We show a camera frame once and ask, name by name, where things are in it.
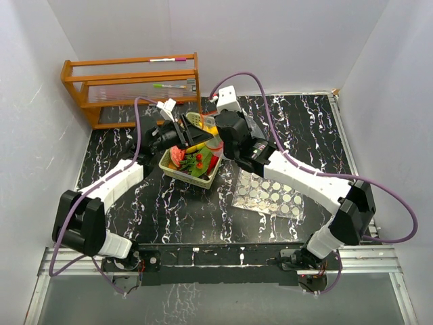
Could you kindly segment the yellow toy banana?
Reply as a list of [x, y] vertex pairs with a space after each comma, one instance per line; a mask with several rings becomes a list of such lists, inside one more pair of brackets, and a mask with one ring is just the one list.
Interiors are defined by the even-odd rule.
[[205, 146], [205, 143], [202, 142], [200, 144], [189, 147], [188, 149], [185, 150], [185, 153], [186, 154], [192, 154], [194, 152], [197, 152], [198, 150], [201, 150], [204, 146]]
[[218, 129], [217, 129], [216, 126], [208, 127], [208, 126], [204, 125], [203, 126], [203, 130], [205, 132], [208, 132], [208, 133], [212, 134], [213, 136], [217, 136], [219, 134]]

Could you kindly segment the pale green perforated basket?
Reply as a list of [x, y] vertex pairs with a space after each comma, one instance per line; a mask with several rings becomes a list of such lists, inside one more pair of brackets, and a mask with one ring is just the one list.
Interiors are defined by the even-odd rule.
[[190, 183], [192, 185], [199, 186], [207, 190], [210, 189], [213, 180], [217, 174], [222, 158], [219, 157], [218, 163], [209, 175], [203, 175], [200, 178], [197, 178], [188, 175], [187, 171], [180, 171], [179, 169], [173, 170], [168, 168], [168, 164], [171, 163], [169, 152], [170, 149], [166, 150], [159, 162], [159, 167], [161, 168], [165, 176], [172, 177], [173, 179], [178, 179], [184, 181], [185, 183]]

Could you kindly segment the red watermelon slice toy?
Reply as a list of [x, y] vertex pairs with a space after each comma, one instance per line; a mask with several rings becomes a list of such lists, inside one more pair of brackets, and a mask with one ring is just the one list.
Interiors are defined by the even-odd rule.
[[180, 168], [181, 162], [185, 158], [185, 150], [179, 149], [177, 146], [173, 146], [169, 153], [171, 162], [174, 164], [174, 166], [176, 166], [176, 168]]

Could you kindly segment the cherry tomato sprig toy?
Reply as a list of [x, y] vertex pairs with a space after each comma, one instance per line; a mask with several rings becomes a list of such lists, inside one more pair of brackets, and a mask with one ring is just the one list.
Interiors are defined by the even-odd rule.
[[198, 166], [199, 169], [202, 168], [202, 154], [187, 154], [183, 161], [181, 162], [180, 171], [192, 171]]

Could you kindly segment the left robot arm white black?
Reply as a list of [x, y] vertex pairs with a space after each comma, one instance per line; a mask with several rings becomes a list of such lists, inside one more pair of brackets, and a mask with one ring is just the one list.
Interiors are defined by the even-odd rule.
[[185, 115], [178, 122], [164, 121], [162, 125], [141, 118], [131, 146], [113, 169], [86, 188], [61, 195], [52, 231], [55, 249], [63, 246], [86, 257], [111, 257], [125, 270], [136, 268], [140, 254], [132, 249], [131, 240], [107, 230], [106, 213], [153, 171], [158, 153], [172, 147], [186, 149], [212, 137]]

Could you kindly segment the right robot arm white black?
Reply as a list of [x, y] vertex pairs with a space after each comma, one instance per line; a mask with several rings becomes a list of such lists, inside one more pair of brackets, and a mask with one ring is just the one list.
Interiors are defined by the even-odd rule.
[[369, 183], [354, 177], [343, 179], [341, 175], [323, 177], [319, 170], [286, 158], [275, 143], [253, 135], [242, 112], [223, 110], [213, 115], [213, 120], [225, 158], [246, 172], [308, 196], [332, 215], [301, 249], [284, 257], [282, 263], [315, 269], [339, 248], [360, 243], [376, 212]]

